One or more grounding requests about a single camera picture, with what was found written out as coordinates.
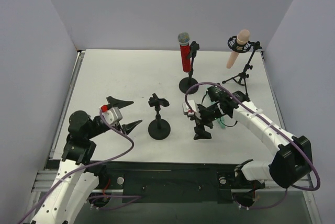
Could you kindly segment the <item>mint green microphone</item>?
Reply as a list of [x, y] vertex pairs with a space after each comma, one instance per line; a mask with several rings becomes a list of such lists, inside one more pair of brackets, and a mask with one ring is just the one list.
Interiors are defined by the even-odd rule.
[[225, 121], [224, 121], [224, 118], [221, 117], [221, 118], [218, 118], [216, 120], [218, 126], [221, 128], [221, 129], [226, 129], [226, 125], [225, 125]]

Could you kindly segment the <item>red glitter microphone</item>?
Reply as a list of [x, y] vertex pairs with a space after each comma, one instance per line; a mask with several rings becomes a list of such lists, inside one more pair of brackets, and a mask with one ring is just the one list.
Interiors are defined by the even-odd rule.
[[190, 36], [186, 32], [182, 32], [177, 37], [180, 44], [181, 59], [182, 59], [182, 69], [184, 72], [188, 73], [191, 71], [191, 60], [188, 58], [190, 53], [189, 40]]

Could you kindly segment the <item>pink microphone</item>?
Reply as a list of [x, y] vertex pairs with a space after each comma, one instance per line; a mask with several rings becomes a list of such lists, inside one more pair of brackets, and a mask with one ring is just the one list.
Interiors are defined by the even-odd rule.
[[231, 55], [227, 61], [226, 68], [230, 69], [234, 65], [238, 55], [244, 50], [250, 39], [250, 32], [246, 29], [241, 30], [234, 38], [229, 40], [232, 45], [230, 49], [232, 50]]

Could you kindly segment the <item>black round-base clip stand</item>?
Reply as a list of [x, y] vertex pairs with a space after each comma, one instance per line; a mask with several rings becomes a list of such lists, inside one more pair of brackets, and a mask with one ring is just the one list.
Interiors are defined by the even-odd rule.
[[194, 73], [194, 59], [197, 56], [197, 51], [199, 50], [199, 44], [196, 41], [193, 41], [191, 44], [189, 44], [190, 53], [188, 55], [188, 58], [191, 60], [191, 71], [188, 72], [188, 77], [185, 77], [180, 80], [179, 82], [179, 89], [182, 93], [186, 93], [187, 90], [189, 90], [193, 85], [197, 84], [197, 80], [193, 78]]

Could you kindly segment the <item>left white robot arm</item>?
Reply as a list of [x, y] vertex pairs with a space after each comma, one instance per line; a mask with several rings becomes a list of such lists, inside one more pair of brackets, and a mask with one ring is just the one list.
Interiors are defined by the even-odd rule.
[[92, 139], [109, 130], [127, 138], [141, 121], [121, 125], [120, 110], [133, 102], [111, 96], [106, 99], [94, 118], [83, 110], [70, 115], [69, 134], [56, 177], [31, 223], [74, 223], [91, 192], [108, 181], [105, 162], [91, 162], [96, 149]]

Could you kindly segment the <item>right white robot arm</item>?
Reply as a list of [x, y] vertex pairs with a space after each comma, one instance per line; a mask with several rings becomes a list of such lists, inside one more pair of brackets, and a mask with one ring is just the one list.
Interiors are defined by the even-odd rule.
[[312, 155], [310, 141], [282, 129], [269, 119], [241, 91], [232, 94], [213, 85], [207, 90], [212, 104], [205, 107], [187, 100], [183, 104], [184, 114], [195, 121], [195, 136], [210, 139], [206, 127], [213, 128], [213, 122], [222, 116], [229, 116], [251, 131], [269, 150], [272, 162], [247, 160], [235, 169], [235, 175], [247, 181], [274, 181], [282, 188], [289, 188], [311, 171]]

